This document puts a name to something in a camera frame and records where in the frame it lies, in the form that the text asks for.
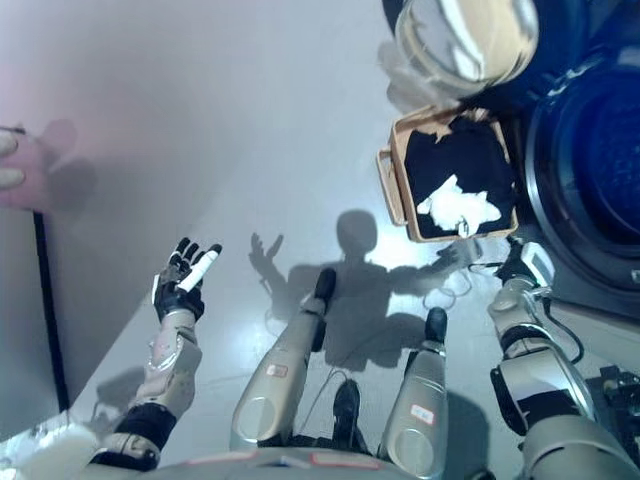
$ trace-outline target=label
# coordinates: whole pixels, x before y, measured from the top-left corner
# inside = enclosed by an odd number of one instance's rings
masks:
[[[431,411],[415,403],[411,405],[411,415],[427,425],[433,425],[436,415]]]
[[[311,463],[319,467],[380,469],[380,463],[376,459],[356,453],[317,452],[311,454]]]
[[[285,365],[276,365],[272,363],[267,367],[267,375],[270,377],[284,378],[287,376],[289,369]]]

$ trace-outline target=white wall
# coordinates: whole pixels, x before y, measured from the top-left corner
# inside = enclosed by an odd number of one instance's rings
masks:
[[[46,147],[33,202],[72,398],[172,244],[213,200],[234,208],[219,193],[239,165],[280,157],[300,185],[323,155],[371,158],[340,143],[385,141],[388,38],[378,2],[0,0],[0,121]]]
[[[33,215],[0,208],[0,441],[57,411]]]

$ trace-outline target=laundry basket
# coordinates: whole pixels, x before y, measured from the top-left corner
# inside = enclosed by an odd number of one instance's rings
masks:
[[[378,173],[380,174],[380,182],[389,210],[389,216],[394,225],[407,228],[409,239],[413,242],[443,242],[461,238],[458,235],[444,235],[429,238],[422,236],[420,228],[418,227],[418,214],[411,195],[409,177],[405,168],[407,145],[411,132],[418,130],[422,133],[436,134],[438,137],[447,135],[451,132],[449,128],[451,121],[461,115],[474,121],[486,120],[488,118],[488,112],[479,108],[439,111],[436,107],[425,107],[395,121],[391,128],[389,145],[378,152]],[[498,142],[502,146],[505,161],[509,163],[509,153],[507,152],[499,122],[493,121],[490,125],[496,133]],[[508,229],[479,233],[473,235],[473,237],[506,237],[517,228],[518,218],[514,207],[511,213],[511,225]]]

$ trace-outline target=sticker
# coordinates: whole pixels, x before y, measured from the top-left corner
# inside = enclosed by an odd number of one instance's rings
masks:
[[[258,454],[257,451],[253,452],[224,452],[209,455],[207,457],[196,458],[195,460],[187,461],[187,465],[201,465],[203,463],[217,463],[217,462],[241,462],[243,460],[249,460]]]
[[[267,367],[267,375],[270,377],[284,378],[287,376],[289,369],[285,365],[276,365],[272,363]]]
[[[380,469],[380,463],[377,460],[356,453],[313,453],[311,454],[311,463],[320,467],[363,468],[366,470]]]
[[[427,425],[433,425],[433,421],[436,419],[436,415],[431,410],[427,410],[415,403],[411,405],[411,415]]]

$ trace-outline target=white floor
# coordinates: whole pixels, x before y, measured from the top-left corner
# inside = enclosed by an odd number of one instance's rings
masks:
[[[367,260],[383,268],[347,275],[358,288],[335,305],[336,317],[350,329],[360,325],[364,338],[400,314],[425,316],[420,296],[372,290],[385,269],[430,265],[446,246],[410,243],[391,225],[381,194],[374,156],[398,113],[376,62],[391,38],[380,2],[0,3],[0,66],[11,72],[0,76],[9,92],[0,111],[49,147],[36,159],[47,195],[32,200],[49,214],[65,368],[72,395],[82,391],[78,419],[97,426],[126,408],[157,329],[152,275],[185,234],[225,250],[203,289],[197,397],[165,448],[165,464],[227,448],[235,403],[282,328],[268,318],[271,299],[249,262],[254,233],[267,246],[282,234],[278,269],[309,278],[319,265],[343,265],[341,215],[369,212],[377,238]],[[371,242],[357,225],[352,236]],[[481,247],[487,260],[506,253],[498,240]],[[460,273],[433,273],[421,285],[435,289],[427,306],[451,303],[437,291],[443,284],[467,288]],[[353,288],[344,275],[339,281]],[[501,355],[486,306],[498,283],[470,281],[449,309],[448,476],[488,465],[510,478],[520,467],[518,439],[489,381]],[[329,329],[335,335],[342,325]],[[349,338],[354,348],[360,340]],[[357,352],[351,360],[359,365],[346,370],[361,386],[360,424],[371,449],[406,363],[407,350],[389,341],[384,358]],[[588,358],[585,368],[595,373],[599,363]],[[329,369],[324,352],[314,355],[298,426]],[[329,383],[305,433],[329,433],[338,384],[339,377]]]

